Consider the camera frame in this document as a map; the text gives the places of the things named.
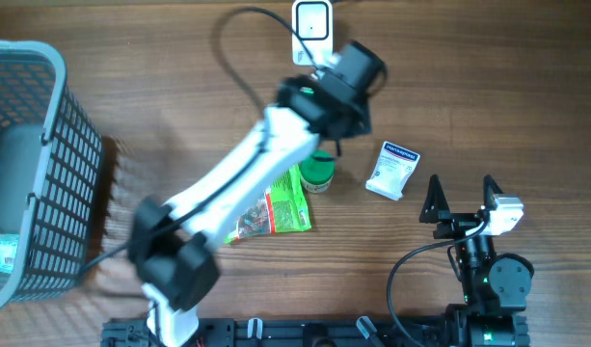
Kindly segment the grey plastic mesh basket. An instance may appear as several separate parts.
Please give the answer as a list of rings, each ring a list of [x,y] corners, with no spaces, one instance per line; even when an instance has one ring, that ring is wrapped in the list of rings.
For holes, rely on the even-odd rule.
[[[39,41],[0,40],[0,237],[17,238],[7,304],[78,285],[93,228],[103,139],[67,85],[62,55]]]

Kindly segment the white Hansaplast plaster box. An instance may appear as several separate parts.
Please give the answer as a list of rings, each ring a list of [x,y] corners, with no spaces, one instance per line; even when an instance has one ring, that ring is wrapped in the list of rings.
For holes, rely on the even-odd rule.
[[[365,188],[390,200],[400,200],[419,158],[420,155],[414,151],[384,141]]]

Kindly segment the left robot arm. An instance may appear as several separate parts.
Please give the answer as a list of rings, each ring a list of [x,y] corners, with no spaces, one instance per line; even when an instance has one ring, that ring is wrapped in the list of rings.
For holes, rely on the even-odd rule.
[[[220,277],[214,254],[266,188],[321,142],[370,132],[370,88],[386,75],[376,54],[350,41],[313,75],[283,80],[262,121],[201,180],[162,204],[140,203],[127,257],[160,345],[183,346],[196,333],[198,305]]]

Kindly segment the teal patterned pouch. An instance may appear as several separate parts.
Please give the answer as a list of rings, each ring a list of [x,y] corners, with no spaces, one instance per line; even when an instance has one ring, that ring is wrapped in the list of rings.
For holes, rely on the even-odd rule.
[[[18,234],[0,233],[0,273],[13,272],[18,241]]]

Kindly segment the green lid jar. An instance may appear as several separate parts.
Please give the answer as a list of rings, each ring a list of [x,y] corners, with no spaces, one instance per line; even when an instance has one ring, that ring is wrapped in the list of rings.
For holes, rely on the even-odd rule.
[[[335,162],[325,150],[317,150],[300,163],[301,183],[310,193],[328,190],[335,174]]]

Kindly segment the white barcode scanner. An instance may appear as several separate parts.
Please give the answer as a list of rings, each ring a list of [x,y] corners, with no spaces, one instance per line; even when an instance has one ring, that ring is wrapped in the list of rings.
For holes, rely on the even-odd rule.
[[[334,11],[329,0],[296,0],[291,8],[292,28],[304,42],[317,65],[332,57]]]

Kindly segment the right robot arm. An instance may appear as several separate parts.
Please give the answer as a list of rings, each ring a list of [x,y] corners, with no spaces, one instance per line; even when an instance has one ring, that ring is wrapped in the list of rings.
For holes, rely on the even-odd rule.
[[[442,346],[527,346],[526,297],[534,267],[517,254],[498,254],[494,238],[511,231],[524,215],[520,198],[483,179],[483,205],[474,213],[450,211],[439,177],[429,180],[419,220],[434,224],[433,237],[449,242],[450,264],[464,302],[446,307],[439,324]]]

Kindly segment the green candy bag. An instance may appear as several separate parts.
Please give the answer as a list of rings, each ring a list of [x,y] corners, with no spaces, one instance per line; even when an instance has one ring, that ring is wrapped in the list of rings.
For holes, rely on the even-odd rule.
[[[299,167],[295,165],[274,181],[236,220],[226,242],[311,229],[309,207],[300,178]]]

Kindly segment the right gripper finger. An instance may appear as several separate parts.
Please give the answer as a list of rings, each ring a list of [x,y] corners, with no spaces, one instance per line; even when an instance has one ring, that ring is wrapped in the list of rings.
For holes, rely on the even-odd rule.
[[[450,208],[436,174],[430,176],[426,199],[418,220],[425,224],[437,224],[450,220]]]
[[[495,180],[490,174],[483,178],[483,200],[487,209],[495,207],[494,195],[502,195],[503,191],[499,188]]]

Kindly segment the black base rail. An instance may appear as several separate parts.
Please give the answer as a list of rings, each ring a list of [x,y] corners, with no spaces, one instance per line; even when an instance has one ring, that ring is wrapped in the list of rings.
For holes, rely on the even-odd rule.
[[[518,346],[531,344],[526,319],[404,317],[404,335],[390,321],[203,318],[187,346]]]

